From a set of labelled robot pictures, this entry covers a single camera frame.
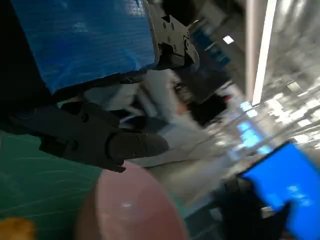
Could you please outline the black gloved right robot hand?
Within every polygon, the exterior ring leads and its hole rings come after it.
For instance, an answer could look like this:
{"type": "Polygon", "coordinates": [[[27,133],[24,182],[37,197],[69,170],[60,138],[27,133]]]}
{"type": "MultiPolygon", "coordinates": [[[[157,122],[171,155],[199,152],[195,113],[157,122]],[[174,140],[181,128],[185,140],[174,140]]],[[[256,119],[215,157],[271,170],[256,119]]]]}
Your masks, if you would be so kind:
{"type": "Polygon", "coordinates": [[[222,215],[226,240],[279,240],[286,229],[291,202],[267,218],[262,217],[263,202],[251,181],[234,177],[222,185],[217,206],[222,215]]]}

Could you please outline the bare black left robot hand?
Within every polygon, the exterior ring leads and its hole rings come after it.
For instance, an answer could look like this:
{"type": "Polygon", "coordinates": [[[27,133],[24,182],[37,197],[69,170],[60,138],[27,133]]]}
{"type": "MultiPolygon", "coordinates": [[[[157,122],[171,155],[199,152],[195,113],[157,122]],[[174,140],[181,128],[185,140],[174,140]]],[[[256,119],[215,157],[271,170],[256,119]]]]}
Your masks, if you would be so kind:
{"type": "Polygon", "coordinates": [[[71,98],[148,70],[198,66],[187,26],[146,0],[0,3],[0,129],[38,137],[59,158],[121,173],[125,160],[166,152],[163,137],[120,128],[108,111],[71,98]]]}

